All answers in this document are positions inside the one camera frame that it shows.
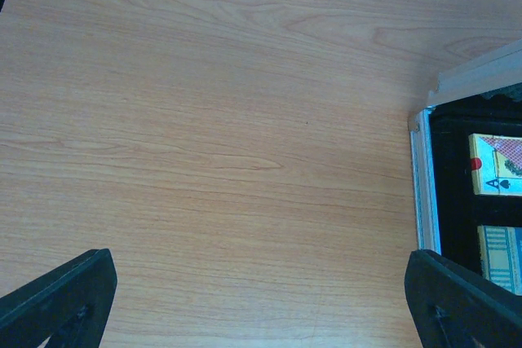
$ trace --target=light brown wood surface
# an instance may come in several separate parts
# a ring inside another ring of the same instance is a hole
[[[406,119],[521,0],[7,0],[0,294],[91,248],[102,346],[420,347]]]

